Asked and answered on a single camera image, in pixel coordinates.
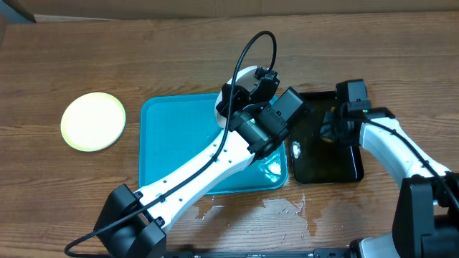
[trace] yellow frisbee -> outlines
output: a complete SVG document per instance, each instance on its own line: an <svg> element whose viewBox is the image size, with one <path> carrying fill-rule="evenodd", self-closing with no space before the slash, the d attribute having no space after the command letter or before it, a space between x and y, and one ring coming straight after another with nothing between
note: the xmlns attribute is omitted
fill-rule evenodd
<svg viewBox="0 0 459 258"><path fill-rule="evenodd" d="M121 135L126 112L121 102L103 92L88 93L65 110L60 130L65 142L79 151L107 148Z"/></svg>

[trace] teal tray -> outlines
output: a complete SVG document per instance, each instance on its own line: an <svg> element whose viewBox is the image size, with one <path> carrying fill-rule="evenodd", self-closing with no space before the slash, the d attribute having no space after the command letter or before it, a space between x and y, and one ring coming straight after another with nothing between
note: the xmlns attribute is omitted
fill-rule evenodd
<svg viewBox="0 0 459 258"><path fill-rule="evenodd" d="M214 116L218 93L153 97L141 111L140 187L153 183L204 150L219 134ZM280 188L288 177L285 144L217 184L207 194Z"/></svg>

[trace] black plastic tray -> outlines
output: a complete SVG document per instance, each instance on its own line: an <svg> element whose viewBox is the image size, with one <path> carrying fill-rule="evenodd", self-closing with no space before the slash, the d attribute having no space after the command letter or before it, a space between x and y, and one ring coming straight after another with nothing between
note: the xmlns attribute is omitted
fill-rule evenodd
<svg viewBox="0 0 459 258"><path fill-rule="evenodd" d="M363 179L359 148L337 148L319 135L325 112L336 104L335 92L308 92L301 96L314 106L314 112L300 119L290 134L295 180L299 183L350 183Z"/></svg>

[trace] black cable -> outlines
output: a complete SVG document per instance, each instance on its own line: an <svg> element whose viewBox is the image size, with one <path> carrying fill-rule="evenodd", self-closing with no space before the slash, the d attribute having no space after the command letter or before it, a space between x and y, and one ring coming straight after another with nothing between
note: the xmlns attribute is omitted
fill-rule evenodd
<svg viewBox="0 0 459 258"><path fill-rule="evenodd" d="M172 189L168 190L165 194L162 194L160 195L157 199L154 199L152 202L146 204L144 207L140 208L139 210L137 211L134 211L132 214L129 214L125 217L123 217L122 219L119 219L115 222L113 222L112 224L109 224L107 226L104 226L103 228L101 229L98 229L96 231L93 231L89 234L86 234L85 236L82 236L80 237L79 239L76 239L75 241L69 243L65 248L64 248L64 253L69 256L69 257L93 257L93 258L112 258L110 255L106 255L106 254L77 254L77 253L74 253L74 252L71 252L70 249L73 248L74 246L90 239L90 238L93 238L99 234L102 234L103 232L113 228L114 226L118 226L130 219L132 219L133 217L135 216L138 216L139 214L145 212L146 210L148 210L149 208L151 208L152 206L154 206L155 204L157 204L158 202L160 201L163 201L165 198L167 198L168 196L170 196L173 192L179 190L181 187L183 187L184 185L186 185L187 183L189 183L191 180L195 179L197 176L199 176L203 171L205 171L208 167L210 167L210 165L215 162L218 158L218 155L222 152L223 150L223 147L224 147L224 144L227 140L227 136L228 136L228 131L230 129L230 118L231 118L231 115L232 115L232 96L233 96L233 93L234 93L234 89L235 89L235 84L236 84L236 79L237 79L237 73L239 72L239 69L241 67L241 64L242 64L242 61L245 57L245 55L247 54L247 51L249 50L249 48L253 45L253 43L261 36L263 35L268 35L271 37L272 41L273 41L273 58L271 59L271 64L269 66L269 68L265 71L265 75L269 72L271 72L271 70L273 69L273 66L274 66L274 63L275 63L275 57L276 57L276 54L277 54L277 48L278 48L278 45L275 41L275 37L274 37L274 34L272 32L269 32L269 31L262 31L262 32L258 32L248 43L247 45L245 46L244 50L242 51L241 53L241 56L239 57L239 60L237 61L237 64L236 64L236 68L235 68L235 72L233 73L233 76L232 76L232 80L231 80L231 93L229 96L231 96L229 98L229 103L228 103L228 114L227 114L227 122L226 122L226 125L224 127L224 132L223 132L223 137L222 137L222 142L220 143L220 146L218 147L217 151L215 152L215 154L210 158L210 160L204 165L202 166L202 168L200 168L197 172L195 172L193 175L191 175L190 177L188 177L187 179L185 179L184 181L182 181L181 183L179 183L178 185L176 185L175 187L173 187Z"/></svg>
<svg viewBox="0 0 459 258"><path fill-rule="evenodd" d="M456 199L454 193L451 191L451 188L445 183L445 181L442 179L442 177L435 171L432 166L429 164L428 161L426 161L421 154L416 150L416 148L402 135L400 135L395 129L388 128L385 125L382 125L380 123L376 123L374 121L368 120L368 119L358 119L358 118L344 118L345 121L350 121L350 122L356 122L356 123L368 123L370 125L375 125L379 128L382 128L391 134L397 136L408 148L409 150L416 156L416 158L421 162L421 164L435 177L435 179L438 180L440 185L443 187L445 190L446 194L449 197L450 204L453 206L453 208L459 212L459 202Z"/></svg>

